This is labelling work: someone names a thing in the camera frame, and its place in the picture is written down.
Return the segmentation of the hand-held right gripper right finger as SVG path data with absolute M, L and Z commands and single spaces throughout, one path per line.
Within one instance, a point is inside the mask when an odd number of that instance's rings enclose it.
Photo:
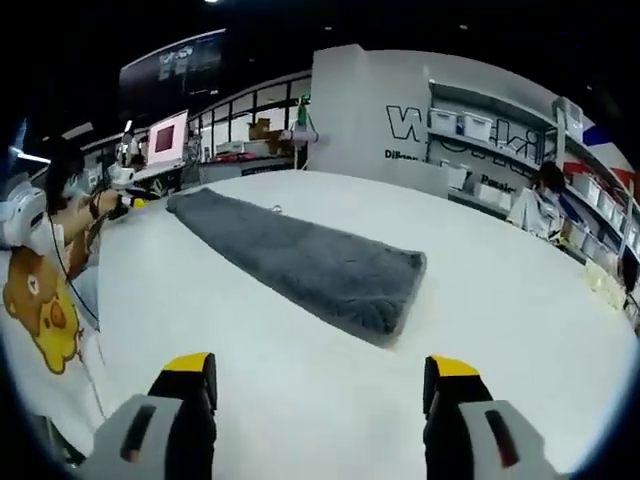
M 452 358 L 425 359 L 423 430 L 428 479 L 565 479 L 544 439 L 508 401 L 493 398 L 479 372 Z

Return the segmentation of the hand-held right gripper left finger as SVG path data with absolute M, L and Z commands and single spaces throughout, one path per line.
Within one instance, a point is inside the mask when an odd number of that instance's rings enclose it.
M 84 479 L 210 479 L 217 428 L 215 355 L 179 356 L 149 392 L 124 402 L 96 431 Z

